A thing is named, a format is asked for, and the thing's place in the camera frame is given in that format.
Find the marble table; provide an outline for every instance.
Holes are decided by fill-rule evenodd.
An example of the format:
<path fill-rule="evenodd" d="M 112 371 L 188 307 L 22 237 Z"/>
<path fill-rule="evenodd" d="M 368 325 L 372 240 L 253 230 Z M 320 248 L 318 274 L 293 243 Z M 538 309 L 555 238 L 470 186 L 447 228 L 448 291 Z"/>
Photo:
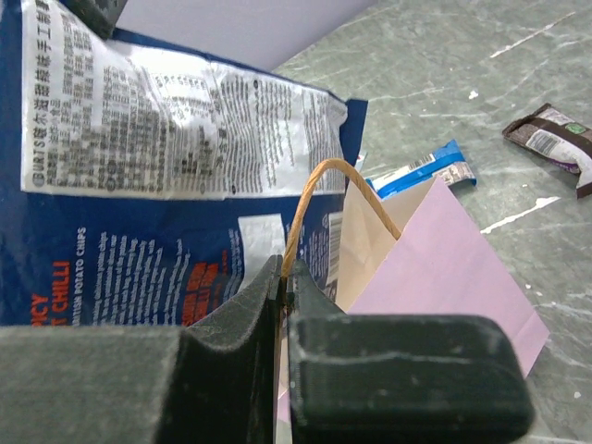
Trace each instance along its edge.
<path fill-rule="evenodd" d="M 384 0 L 277 70 L 369 99 L 366 175 L 456 139 L 478 185 L 455 194 L 482 228 L 560 198 L 487 234 L 551 332 L 528 444 L 592 442 L 592 196 L 501 130 L 545 102 L 592 125 L 591 21 L 586 0 Z"/>

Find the blue chip bag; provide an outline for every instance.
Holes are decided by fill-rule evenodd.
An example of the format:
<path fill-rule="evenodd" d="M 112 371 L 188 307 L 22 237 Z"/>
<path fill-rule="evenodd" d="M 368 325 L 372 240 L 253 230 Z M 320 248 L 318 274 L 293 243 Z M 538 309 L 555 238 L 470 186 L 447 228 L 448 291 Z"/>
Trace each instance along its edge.
<path fill-rule="evenodd" d="M 190 325 L 283 253 L 310 172 L 351 165 L 367 103 L 140 34 L 103 42 L 56 0 L 0 21 L 0 325 Z M 345 179 L 299 256 L 336 285 Z"/>

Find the black foam block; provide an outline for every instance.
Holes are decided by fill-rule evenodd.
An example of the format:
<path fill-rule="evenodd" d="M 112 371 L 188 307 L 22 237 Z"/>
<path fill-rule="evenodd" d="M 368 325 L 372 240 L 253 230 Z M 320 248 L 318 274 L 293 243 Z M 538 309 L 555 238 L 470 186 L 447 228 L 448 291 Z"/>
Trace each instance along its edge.
<path fill-rule="evenodd" d="M 280 262 L 190 328 L 0 328 L 0 443 L 272 443 Z"/>

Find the candy wrapper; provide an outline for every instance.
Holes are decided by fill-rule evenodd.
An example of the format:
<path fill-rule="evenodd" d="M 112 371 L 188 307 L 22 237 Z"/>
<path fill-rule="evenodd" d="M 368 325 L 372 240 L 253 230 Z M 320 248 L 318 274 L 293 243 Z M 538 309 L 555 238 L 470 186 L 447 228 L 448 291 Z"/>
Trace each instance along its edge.
<path fill-rule="evenodd" d="M 578 199 L 592 193 L 592 129 L 544 104 L 530 116 L 513 121 L 503 136 L 580 179 Z"/>
<path fill-rule="evenodd" d="M 449 186 L 463 180 L 477 183 L 456 141 L 448 142 L 416 162 L 366 181 L 380 198 L 386 199 L 434 176 L 441 177 Z"/>

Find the brown paper bag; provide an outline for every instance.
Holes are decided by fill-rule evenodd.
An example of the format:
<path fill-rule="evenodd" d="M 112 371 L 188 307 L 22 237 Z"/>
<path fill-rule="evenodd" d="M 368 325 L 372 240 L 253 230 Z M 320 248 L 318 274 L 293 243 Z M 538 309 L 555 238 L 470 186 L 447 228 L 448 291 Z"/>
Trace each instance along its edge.
<path fill-rule="evenodd" d="M 352 314 L 488 317 L 510 338 L 526 376 L 549 331 L 445 183 L 431 179 L 382 204 L 402 230 L 399 240 L 348 188 L 337 305 Z M 288 411 L 285 393 L 278 418 L 288 420 Z"/>

